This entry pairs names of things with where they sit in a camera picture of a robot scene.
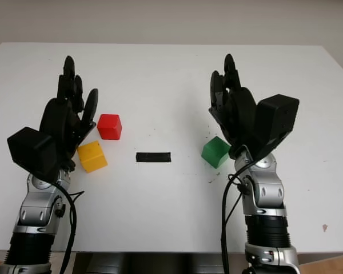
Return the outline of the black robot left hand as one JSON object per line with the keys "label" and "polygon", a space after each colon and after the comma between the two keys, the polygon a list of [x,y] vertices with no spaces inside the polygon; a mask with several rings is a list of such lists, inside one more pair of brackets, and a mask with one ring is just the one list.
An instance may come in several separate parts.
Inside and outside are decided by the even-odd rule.
{"label": "black robot left hand", "polygon": [[96,126],[97,104],[97,88],[90,91],[87,100],[83,99],[82,79],[75,73],[74,59],[67,56],[58,79],[57,96],[47,103],[39,127],[40,132],[55,140],[57,163],[61,169],[74,171],[72,158]]}

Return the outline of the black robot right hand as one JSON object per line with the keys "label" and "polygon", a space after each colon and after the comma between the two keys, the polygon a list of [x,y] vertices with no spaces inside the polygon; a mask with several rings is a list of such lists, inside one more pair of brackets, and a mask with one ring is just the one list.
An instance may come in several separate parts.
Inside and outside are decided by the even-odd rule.
{"label": "black robot right hand", "polygon": [[213,71],[210,80],[209,112],[230,144],[229,156],[237,159],[253,135],[256,103],[248,88],[241,85],[231,54],[224,60],[224,74]]}

